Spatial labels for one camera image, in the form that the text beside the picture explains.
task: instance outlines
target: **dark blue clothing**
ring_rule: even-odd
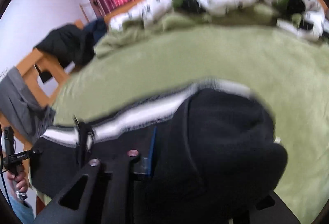
[[[9,200],[13,211],[23,224],[31,224],[34,221],[33,210],[28,203],[24,202],[24,204],[22,204],[11,196],[9,196]]]
[[[93,44],[96,43],[107,33],[107,24],[105,23],[103,18],[98,18],[87,24],[83,30],[85,33],[92,33],[93,34]]]

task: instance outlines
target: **bed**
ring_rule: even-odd
[[[140,1],[135,0],[118,8],[107,15],[105,21],[126,12]],[[325,207],[329,194],[329,172],[324,169],[329,164],[329,157],[326,156],[329,140],[325,125],[329,115],[327,103],[323,103],[325,90],[329,87],[329,51],[324,45],[315,47],[313,43],[298,40],[292,34],[270,27],[272,11],[263,7],[247,10],[239,21],[243,24],[243,19],[249,19],[255,10],[261,16],[261,27],[231,27],[230,21],[221,23],[222,26],[192,23],[188,28],[185,25],[177,31],[134,41],[134,46],[128,45],[115,54],[96,58],[71,76],[64,72],[55,58],[37,49],[25,57],[17,68],[37,101],[42,106],[53,104],[57,112],[55,124],[64,125],[72,124],[73,114],[90,120],[134,99],[205,76],[226,78],[251,87],[274,111],[276,134],[283,134],[279,136],[290,157],[276,192],[302,224],[312,223],[317,216],[315,223],[318,223],[325,216],[326,209],[322,213],[320,211]],[[254,20],[255,25],[259,24],[258,18]],[[174,19],[167,21],[181,22],[182,18],[174,16]],[[83,28],[81,21],[75,24]],[[41,70],[50,71],[59,83],[50,97],[37,84],[35,64]],[[239,69],[237,64],[243,65],[243,69]],[[103,82],[104,77],[110,80]],[[102,88],[92,87],[101,85],[100,82],[103,82]],[[274,91],[278,86],[280,92]],[[319,106],[312,107],[314,104],[323,105],[319,110]],[[0,122],[3,126],[10,124],[2,115]],[[295,133],[298,126],[299,137],[290,140],[289,131]],[[309,135],[314,131],[320,134],[316,142]],[[18,132],[15,136],[25,145],[25,150],[31,148],[32,145]]]

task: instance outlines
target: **gray cloth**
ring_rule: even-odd
[[[39,105],[16,67],[0,81],[0,96],[0,112],[30,143],[52,125],[55,112]]]

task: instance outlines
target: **wooden bed frame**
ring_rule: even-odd
[[[110,21],[110,19],[120,13],[127,12],[137,3],[142,0],[133,0],[131,2],[126,3],[125,5],[119,7],[113,12],[109,13],[104,17],[106,23]],[[319,0],[321,4],[324,6],[325,10],[328,9],[323,0]],[[81,20],[77,20],[75,25],[79,28],[83,28],[84,25]],[[44,91],[41,89],[37,82],[37,78],[39,73],[35,69],[35,64],[40,68],[41,71],[48,70],[55,80],[58,82],[58,87],[53,91],[50,97],[48,97]],[[39,102],[41,106],[52,105],[56,99],[58,92],[60,91],[63,84],[68,79],[69,75],[65,73],[64,69],[60,66],[58,60],[44,52],[39,51],[38,49],[34,49],[29,55],[27,55],[17,66],[22,78],[27,84],[28,88],[31,90],[36,100]],[[10,126],[11,124],[0,112],[0,123],[2,127]],[[24,151],[30,150],[32,148],[32,144],[29,143],[23,135],[21,135],[16,129],[14,129],[15,137],[20,140],[20,142],[24,145]],[[29,171],[29,160],[23,162],[25,171]]]

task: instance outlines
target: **white stripe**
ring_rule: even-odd
[[[74,130],[55,130],[49,128],[41,138],[56,140],[64,144],[76,145],[79,142],[78,131]]]
[[[120,135],[124,128],[140,126],[150,121],[171,116],[183,101],[195,93],[195,90],[189,89],[187,92],[175,94],[171,97],[128,110],[114,121],[95,128],[95,138],[96,140],[104,140],[108,137],[115,137]]]
[[[150,122],[160,123],[163,119],[171,118],[188,97],[204,88],[212,88],[248,99],[251,97],[251,91],[248,87],[227,80],[205,80],[194,83],[181,92],[128,109],[119,114],[114,120],[93,127],[95,134],[94,142],[116,139],[128,128],[137,129],[143,125],[149,125]],[[41,137],[55,141],[58,144],[71,145],[71,147],[75,146],[79,140],[78,132],[75,129],[73,131],[62,131],[49,128]],[[92,140],[88,139],[87,144],[88,148],[90,148]]]

